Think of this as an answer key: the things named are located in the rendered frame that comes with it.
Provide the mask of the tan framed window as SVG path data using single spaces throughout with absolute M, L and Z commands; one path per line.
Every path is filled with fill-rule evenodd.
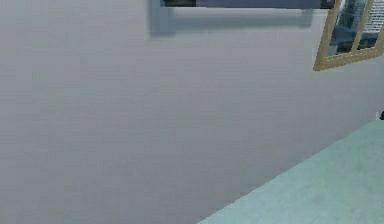
M 314 71 L 384 55 L 384 0 L 334 0 L 328 11 Z

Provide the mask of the dark framed wall picture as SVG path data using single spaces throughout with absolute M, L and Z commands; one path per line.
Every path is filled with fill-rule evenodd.
M 160 0 L 164 7 L 332 9 L 336 0 Z

